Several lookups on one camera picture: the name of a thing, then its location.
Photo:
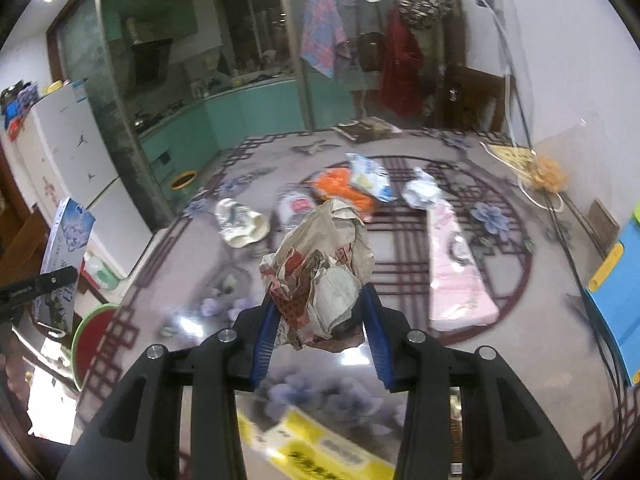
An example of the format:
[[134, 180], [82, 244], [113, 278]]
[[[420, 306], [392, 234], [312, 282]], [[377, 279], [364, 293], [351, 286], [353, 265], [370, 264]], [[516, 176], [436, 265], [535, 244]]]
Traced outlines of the brown paper bag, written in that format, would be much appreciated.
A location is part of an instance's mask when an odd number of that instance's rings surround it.
[[259, 270], [281, 321], [277, 344], [340, 353], [363, 344], [356, 304], [374, 255], [364, 222], [342, 200], [328, 200], [262, 258]]

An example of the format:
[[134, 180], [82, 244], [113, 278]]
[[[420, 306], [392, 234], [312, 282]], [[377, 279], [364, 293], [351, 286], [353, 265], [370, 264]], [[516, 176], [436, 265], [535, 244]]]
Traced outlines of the blue white carton box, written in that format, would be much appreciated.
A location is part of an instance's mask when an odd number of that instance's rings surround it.
[[40, 270], [48, 290], [34, 305], [35, 321], [54, 338], [73, 330], [77, 284], [94, 222], [93, 214], [71, 197], [56, 210]]

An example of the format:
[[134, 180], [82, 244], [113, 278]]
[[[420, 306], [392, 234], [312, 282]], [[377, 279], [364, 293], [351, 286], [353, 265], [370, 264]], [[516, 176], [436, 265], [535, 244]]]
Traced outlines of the orange snack wrapper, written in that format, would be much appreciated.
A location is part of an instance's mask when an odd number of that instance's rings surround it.
[[350, 170], [348, 168], [326, 168], [309, 178], [307, 184], [318, 200], [322, 200], [322, 202], [341, 200], [354, 208], [363, 222], [372, 221], [376, 209], [375, 200], [350, 184]]

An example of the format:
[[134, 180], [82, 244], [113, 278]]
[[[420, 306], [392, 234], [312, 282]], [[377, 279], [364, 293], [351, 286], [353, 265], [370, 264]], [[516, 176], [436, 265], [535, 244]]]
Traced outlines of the green yellow trash bin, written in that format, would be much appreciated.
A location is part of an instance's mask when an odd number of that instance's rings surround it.
[[191, 198], [198, 187], [198, 172], [196, 170], [188, 170], [170, 182], [169, 193], [172, 200], [188, 200]]

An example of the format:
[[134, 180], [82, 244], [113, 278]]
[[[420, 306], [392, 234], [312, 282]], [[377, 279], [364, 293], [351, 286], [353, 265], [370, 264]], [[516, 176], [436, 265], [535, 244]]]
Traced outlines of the teal kitchen cabinets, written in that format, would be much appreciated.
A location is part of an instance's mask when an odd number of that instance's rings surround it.
[[145, 133], [141, 144], [157, 182], [166, 185], [250, 136], [304, 129], [296, 82], [275, 79], [193, 104]]

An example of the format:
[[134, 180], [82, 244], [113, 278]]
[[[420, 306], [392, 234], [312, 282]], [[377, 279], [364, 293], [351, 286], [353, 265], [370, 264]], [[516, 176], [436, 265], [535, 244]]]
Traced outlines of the green rimmed red basin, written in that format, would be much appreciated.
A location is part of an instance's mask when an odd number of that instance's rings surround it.
[[83, 318], [75, 330], [70, 349], [70, 364], [78, 390], [82, 389], [100, 341], [119, 308], [119, 304], [102, 304]]

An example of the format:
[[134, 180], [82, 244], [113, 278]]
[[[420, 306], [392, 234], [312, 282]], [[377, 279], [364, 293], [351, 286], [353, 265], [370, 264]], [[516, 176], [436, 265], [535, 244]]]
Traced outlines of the yellow printed box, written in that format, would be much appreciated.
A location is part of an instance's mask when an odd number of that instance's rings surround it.
[[290, 479], [393, 479], [394, 467], [322, 426], [298, 408], [288, 408], [276, 426], [260, 430], [238, 412], [240, 437]]

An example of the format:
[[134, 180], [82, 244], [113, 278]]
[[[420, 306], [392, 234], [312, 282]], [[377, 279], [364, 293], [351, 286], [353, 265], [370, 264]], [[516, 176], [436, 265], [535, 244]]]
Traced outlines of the crumpled white wrapper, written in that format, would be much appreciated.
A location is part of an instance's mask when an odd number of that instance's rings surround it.
[[429, 210], [442, 199], [442, 190], [434, 177], [420, 167], [412, 170], [413, 179], [402, 189], [401, 196], [412, 209]]

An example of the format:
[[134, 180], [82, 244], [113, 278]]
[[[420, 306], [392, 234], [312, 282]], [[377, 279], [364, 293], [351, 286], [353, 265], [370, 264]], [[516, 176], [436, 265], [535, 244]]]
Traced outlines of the blue white snack bag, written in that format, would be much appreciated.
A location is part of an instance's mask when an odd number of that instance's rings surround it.
[[390, 175], [379, 162], [357, 153], [347, 153], [346, 157], [349, 164], [349, 185], [352, 188], [383, 204], [396, 200], [390, 185]]

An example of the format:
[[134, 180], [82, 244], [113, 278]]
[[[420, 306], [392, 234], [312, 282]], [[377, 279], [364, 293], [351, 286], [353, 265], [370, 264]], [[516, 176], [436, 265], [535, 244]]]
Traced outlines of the white refrigerator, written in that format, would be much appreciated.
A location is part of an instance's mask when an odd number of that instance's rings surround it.
[[90, 252], [126, 278], [152, 240], [152, 232], [108, 154], [86, 84], [66, 84], [34, 104], [15, 147], [43, 217], [52, 221], [58, 203], [67, 197], [81, 204], [96, 219]]

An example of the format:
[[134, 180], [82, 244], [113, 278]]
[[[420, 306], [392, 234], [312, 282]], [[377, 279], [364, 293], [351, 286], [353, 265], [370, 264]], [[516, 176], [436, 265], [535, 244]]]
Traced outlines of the red hanging garment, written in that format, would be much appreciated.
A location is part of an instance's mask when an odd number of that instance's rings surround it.
[[424, 56], [397, 8], [388, 14], [380, 102], [398, 116], [422, 113], [420, 70]]

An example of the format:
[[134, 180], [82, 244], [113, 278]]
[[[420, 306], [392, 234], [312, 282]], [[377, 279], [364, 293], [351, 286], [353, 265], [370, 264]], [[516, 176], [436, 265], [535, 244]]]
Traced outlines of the blue yellow plastic toy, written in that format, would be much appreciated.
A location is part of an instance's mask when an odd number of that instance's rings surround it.
[[628, 386], [639, 385], [639, 208], [597, 271], [587, 294]]

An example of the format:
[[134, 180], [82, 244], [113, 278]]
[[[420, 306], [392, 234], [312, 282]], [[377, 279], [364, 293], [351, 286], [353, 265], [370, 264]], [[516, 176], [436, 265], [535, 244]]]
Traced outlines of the black range hood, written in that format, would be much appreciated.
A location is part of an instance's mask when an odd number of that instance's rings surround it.
[[138, 42], [130, 48], [127, 91], [151, 88], [166, 79], [171, 38]]

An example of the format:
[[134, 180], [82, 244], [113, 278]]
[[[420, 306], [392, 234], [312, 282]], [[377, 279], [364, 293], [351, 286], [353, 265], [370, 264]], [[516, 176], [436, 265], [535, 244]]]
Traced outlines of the plaid hanging cloth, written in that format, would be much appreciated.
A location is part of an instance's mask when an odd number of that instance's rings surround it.
[[340, 12], [335, 0], [305, 0], [300, 57], [318, 73], [335, 78], [336, 60], [350, 60]]

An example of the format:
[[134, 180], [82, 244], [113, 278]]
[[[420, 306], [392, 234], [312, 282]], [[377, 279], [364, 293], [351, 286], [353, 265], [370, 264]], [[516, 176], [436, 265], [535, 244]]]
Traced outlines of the wooden chair by wall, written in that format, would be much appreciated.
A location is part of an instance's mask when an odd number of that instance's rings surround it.
[[501, 130], [506, 80], [468, 66], [450, 65], [445, 76], [444, 126], [479, 132]]

